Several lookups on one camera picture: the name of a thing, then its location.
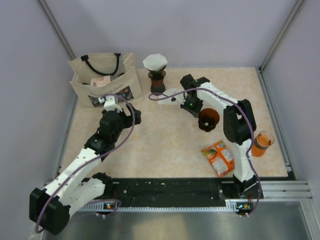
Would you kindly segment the brown coffee dripper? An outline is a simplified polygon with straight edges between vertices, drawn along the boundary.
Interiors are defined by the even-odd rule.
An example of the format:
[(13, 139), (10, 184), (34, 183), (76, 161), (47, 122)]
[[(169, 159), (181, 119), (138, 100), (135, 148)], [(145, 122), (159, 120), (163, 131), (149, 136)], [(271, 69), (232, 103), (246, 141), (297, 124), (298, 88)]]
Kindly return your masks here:
[(214, 130), (219, 121), (220, 115), (213, 108), (205, 108), (198, 115), (198, 127), (205, 132)]

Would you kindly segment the white paper coffee filters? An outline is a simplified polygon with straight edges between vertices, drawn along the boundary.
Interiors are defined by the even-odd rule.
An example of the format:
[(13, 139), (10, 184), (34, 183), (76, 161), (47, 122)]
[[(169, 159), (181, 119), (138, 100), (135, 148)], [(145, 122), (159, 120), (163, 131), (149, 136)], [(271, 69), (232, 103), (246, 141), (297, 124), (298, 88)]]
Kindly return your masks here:
[(157, 103), (159, 105), (166, 105), (166, 106), (175, 106), (180, 105), (183, 103), (184, 100), (184, 94), (180, 93), (182, 90), (178, 88), (171, 88), (166, 91), (162, 95), (158, 97)]

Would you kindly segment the olive green coffee dripper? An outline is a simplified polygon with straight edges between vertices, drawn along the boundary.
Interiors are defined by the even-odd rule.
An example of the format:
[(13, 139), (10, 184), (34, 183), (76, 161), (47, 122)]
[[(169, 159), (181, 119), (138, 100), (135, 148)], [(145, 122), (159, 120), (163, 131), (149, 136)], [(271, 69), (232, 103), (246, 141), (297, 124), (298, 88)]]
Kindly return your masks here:
[(160, 71), (150, 71), (148, 73), (148, 78), (150, 78), (152, 81), (162, 81), (166, 76), (165, 70)]

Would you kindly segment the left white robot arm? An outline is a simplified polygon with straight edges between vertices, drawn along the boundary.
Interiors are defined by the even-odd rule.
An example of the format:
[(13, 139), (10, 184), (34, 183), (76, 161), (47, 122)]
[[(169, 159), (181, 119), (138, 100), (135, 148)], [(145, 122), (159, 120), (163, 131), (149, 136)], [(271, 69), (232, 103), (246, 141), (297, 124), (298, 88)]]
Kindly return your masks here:
[(141, 123), (141, 111), (126, 104), (131, 112), (126, 115), (117, 104), (102, 111), (96, 132), (87, 140), (78, 156), (51, 183), (35, 188), (29, 195), (29, 219), (35, 223), (37, 234), (48, 231), (59, 234), (70, 218), (91, 200), (109, 198), (114, 187), (107, 181), (92, 178), (81, 185), (85, 176), (112, 152), (124, 129), (133, 130)]

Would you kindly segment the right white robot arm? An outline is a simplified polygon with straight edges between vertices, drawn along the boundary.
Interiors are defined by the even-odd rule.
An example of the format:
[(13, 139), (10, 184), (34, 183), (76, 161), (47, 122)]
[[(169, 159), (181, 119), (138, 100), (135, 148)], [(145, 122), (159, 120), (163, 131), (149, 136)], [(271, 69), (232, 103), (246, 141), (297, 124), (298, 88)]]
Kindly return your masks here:
[(232, 144), (234, 156), (234, 194), (259, 199), (262, 187), (251, 160), (257, 125), (250, 101), (228, 96), (205, 77), (194, 79), (188, 74), (180, 84), (184, 89), (180, 107), (198, 119), (200, 129), (211, 131), (218, 124), (218, 117), (223, 120), (223, 133)]

